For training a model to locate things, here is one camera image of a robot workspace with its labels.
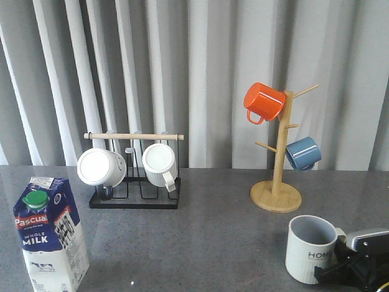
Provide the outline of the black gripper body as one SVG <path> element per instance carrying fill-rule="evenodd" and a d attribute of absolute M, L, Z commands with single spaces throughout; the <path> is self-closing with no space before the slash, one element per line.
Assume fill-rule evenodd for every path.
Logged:
<path fill-rule="evenodd" d="M 356 287 L 360 291 L 388 291 L 388 245 L 361 243 L 353 251 L 343 242 L 334 248 L 337 263 L 328 268 L 314 268 L 321 283 Z"/>

